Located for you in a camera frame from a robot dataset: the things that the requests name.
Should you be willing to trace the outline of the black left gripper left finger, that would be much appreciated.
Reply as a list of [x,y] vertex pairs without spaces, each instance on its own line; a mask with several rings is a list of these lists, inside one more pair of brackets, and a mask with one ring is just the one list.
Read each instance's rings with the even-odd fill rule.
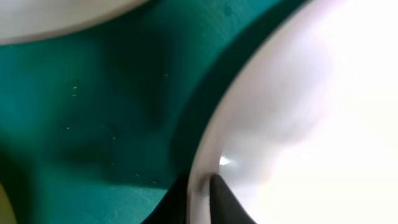
[[142,224],[186,224],[188,176],[180,176]]

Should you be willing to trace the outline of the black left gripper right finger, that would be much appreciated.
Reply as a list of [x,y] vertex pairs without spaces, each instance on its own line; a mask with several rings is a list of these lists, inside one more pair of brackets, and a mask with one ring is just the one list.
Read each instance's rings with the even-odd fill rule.
[[256,224],[218,174],[210,178],[211,224]]

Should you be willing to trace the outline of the white plate with ketchup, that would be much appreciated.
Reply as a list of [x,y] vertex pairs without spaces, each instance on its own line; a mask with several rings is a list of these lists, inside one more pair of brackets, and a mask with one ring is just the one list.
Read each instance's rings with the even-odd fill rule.
[[1,45],[77,32],[129,12],[148,0],[1,0]]

